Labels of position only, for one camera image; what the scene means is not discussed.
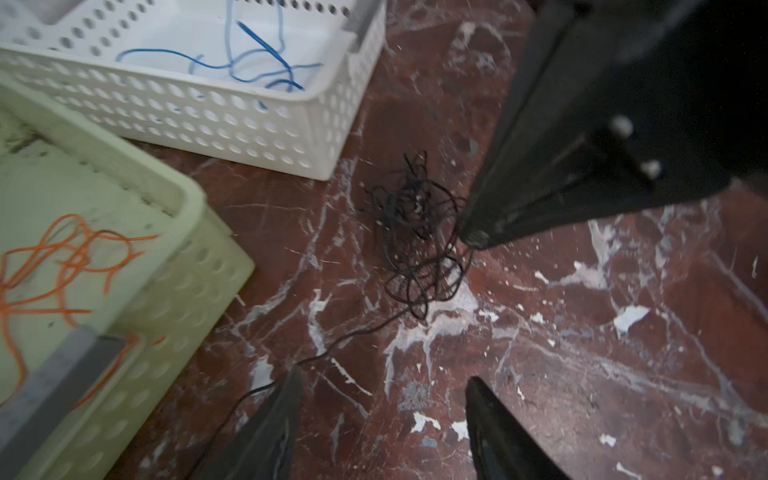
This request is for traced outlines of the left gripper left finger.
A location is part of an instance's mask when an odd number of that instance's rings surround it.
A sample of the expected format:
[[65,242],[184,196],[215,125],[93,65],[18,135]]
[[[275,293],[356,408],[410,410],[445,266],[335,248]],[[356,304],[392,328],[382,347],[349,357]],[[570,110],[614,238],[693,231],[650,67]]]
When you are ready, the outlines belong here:
[[303,395],[300,368],[289,369],[278,380],[244,393],[217,426],[219,434],[239,406],[252,396],[270,391],[253,417],[201,471],[203,479],[287,479],[300,425]]

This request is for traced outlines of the middle light green basket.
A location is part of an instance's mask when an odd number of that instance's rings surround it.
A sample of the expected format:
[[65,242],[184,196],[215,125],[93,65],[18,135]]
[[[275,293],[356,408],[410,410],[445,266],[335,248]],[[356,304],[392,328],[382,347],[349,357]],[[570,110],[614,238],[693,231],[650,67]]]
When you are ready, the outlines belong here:
[[101,479],[251,276],[202,188],[1,81],[1,475]]

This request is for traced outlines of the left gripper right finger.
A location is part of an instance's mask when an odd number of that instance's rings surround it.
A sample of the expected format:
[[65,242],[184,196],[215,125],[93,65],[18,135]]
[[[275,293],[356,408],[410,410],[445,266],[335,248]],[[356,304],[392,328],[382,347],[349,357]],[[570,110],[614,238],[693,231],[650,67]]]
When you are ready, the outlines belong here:
[[482,378],[469,379],[465,398],[472,460],[479,479],[569,479]]

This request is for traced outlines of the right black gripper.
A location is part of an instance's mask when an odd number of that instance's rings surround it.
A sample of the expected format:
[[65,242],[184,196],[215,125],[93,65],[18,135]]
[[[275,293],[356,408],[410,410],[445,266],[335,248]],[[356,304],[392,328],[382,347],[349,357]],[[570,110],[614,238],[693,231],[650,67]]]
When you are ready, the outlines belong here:
[[486,250],[732,179],[767,195],[766,2],[544,1],[457,231]]

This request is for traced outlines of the white perforated plastic basket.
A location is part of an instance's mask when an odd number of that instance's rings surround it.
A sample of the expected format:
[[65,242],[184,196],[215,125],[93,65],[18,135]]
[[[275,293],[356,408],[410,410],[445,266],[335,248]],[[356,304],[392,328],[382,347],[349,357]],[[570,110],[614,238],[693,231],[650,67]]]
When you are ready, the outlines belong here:
[[1,69],[117,135],[329,179],[382,1],[5,1]]

